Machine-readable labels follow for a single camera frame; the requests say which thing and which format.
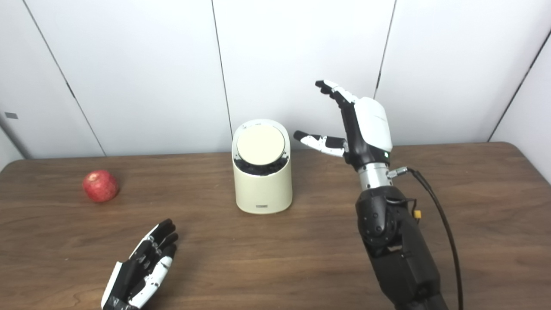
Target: robotic hand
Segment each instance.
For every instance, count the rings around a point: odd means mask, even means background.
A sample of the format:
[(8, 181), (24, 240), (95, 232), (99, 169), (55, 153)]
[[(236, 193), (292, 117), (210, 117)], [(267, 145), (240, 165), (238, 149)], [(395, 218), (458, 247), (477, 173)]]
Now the robotic hand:
[(412, 199), (392, 184), (393, 177), (417, 172), (407, 167), (389, 171), (392, 142), (384, 108), (330, 81), (317, 81), (316, 86), (337, 102), (347, 139), (302, 131), (295, 132), (294, 138), (323, 153), (344, 157), (359, 174), (358, 229), (383, 293), (396, 310), (447, 310), (440, 274), (408, 208)]
[(167, 219), (143, 237), (124, 263), (118, 261), (101, 298), (102, 310), (138, 310), (159, 288), (176, 253), (176, 226)]

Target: black finger segment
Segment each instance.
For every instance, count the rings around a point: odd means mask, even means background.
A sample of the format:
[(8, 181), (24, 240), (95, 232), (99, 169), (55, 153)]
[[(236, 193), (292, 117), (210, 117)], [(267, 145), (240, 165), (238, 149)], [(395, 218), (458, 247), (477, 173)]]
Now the black finger segment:
[(295, 138), (295, 140), (298, 140), (298, 141), (302, 140), (302, 138), (306, 136), (309, 136), (308, 133), (300, 130), (295, 131), (295, 133), (293, 134), (293, 138)]
[(159, 250), (163, 251), (166, 247), (176, 242), (176, 240), (178, 240), (178, 234), (177, 233), (170, 234), (168, 237), (166, 237), (163, 240), (161, 245), (159, 245)]
[(157, 228), (151, 233), (156, 244), (161, 243), (168, 235), (176, 230), (176, 226), (171, 219), (166, 219), (159, 223)]

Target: robotic finger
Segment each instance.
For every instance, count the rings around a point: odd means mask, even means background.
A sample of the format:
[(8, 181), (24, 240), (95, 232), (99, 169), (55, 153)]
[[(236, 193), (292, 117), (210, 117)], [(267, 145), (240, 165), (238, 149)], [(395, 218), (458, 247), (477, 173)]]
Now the robotic finger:
[(348, 151), (346, 140), (343, 138), (310, 135), (300, 130), (295, 131), (293, 137), (300, 143), (324, 154), (343, 157), (344, 153)]
[(172, 264), (178, 234), (167, 219), (142, 238), (124, 263), (118, 261), (101, 299), (103, 310), (138, 310), (159, 288)]
[(358, 97), (346, 91), (337, 83), (328, 81), (326, 79), (316, 81), (316, 86), (320, 88), (322, 94), (329, 95), (331, 99), (334, 99), (341, 109), (344, 106), (353, 104), (356, 100), (358, 100)]

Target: red apple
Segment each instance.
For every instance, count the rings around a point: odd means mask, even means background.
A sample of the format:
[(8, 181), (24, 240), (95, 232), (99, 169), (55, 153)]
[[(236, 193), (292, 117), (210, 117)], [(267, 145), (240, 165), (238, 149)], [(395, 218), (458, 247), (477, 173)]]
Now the red apple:
[(106, 170), (90, 172), (82, 181), (82, 187), (95, 202), (111, 200), (118, 193), (117, 180)]

